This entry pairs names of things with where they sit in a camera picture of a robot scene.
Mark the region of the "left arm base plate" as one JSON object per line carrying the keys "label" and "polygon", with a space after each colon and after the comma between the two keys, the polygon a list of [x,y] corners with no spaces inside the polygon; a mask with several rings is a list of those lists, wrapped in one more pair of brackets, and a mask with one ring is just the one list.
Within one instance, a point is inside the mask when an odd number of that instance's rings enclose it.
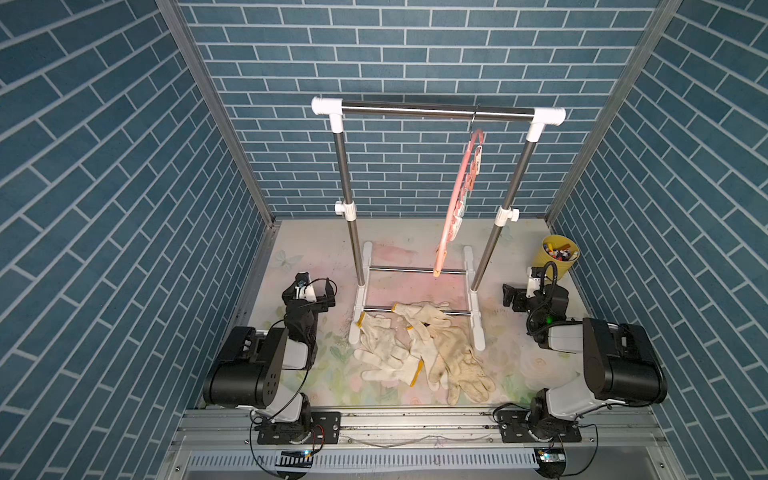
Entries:
{"label": "left arm base plate", "polygon": [[342,415],[339,411],[308,411],[293,422],[254,425],[258,445],[337,444]]}

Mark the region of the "pink clip hanger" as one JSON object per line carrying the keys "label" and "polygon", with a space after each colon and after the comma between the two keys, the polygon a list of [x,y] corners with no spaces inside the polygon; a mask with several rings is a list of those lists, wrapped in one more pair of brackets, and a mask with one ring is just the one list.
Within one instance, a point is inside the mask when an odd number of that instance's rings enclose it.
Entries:
{"label": "pink clip hanger", "polygon": [[476,177],[482,163],[485,133],[481,129],[473,132],[464,150],[450,197],[442,234],[436,250],[433,276],[439,277],[443,271],[448,244],[455,240],[463,222],[470,193],[474,189]]}

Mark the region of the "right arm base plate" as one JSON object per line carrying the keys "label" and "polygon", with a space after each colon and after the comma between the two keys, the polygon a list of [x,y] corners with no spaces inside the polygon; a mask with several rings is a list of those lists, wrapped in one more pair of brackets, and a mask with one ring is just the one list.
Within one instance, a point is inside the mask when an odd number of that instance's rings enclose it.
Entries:
{"label": "right arm base plate", "polygon": [[501,410],[493,415],[502,442],[521,443],[579,443],[582,435],[575,422],[545,417],[534,420],[523,410]]}

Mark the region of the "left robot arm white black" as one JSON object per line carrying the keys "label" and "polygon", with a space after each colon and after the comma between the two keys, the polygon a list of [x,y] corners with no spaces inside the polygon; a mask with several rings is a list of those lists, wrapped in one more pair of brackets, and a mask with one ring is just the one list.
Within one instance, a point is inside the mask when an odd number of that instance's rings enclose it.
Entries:
{"label": "left robot arm white black", "polygon": [[283,317],[267,331],[233,328],[203,384],[206,404],[246,409],[256,430],[300,436],[311,432],[311,406],[297,387],[280,383],[285,371],[308,373],[317,355],[319,315],[335,306],[336,283],[298,273],[283,291]]}

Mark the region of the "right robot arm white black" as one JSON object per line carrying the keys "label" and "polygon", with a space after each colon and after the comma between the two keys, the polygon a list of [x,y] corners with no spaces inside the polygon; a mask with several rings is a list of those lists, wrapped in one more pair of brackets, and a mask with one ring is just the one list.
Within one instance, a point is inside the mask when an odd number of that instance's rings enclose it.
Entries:
{"label": "right robot arm white black", "polygon": [[493,417],[506,443],[581,439],[585,415],[613,406],[648,407],[667,397],[667,380],[645,329],[635,324],[566,315],[568,291],[550,283],[535,290],[502,286],[503,305],[526,315],[526,333],[543,350],[576,354],[582,373],[539,390],[523,410],[511,404]]}

